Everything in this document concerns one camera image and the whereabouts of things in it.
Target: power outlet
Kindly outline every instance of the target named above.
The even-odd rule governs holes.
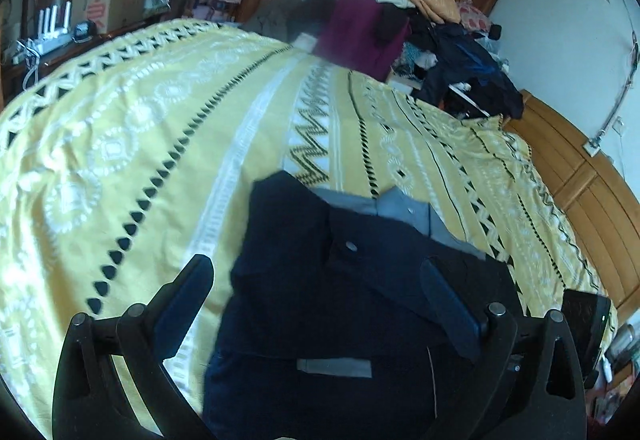
[[[626,126],[625,122],[622,120],[622,117],[618,116],[616,117],[616,120],[613,121],[613,131],[615,131],[615,133],[617,133],[620,137],[625,134]]]

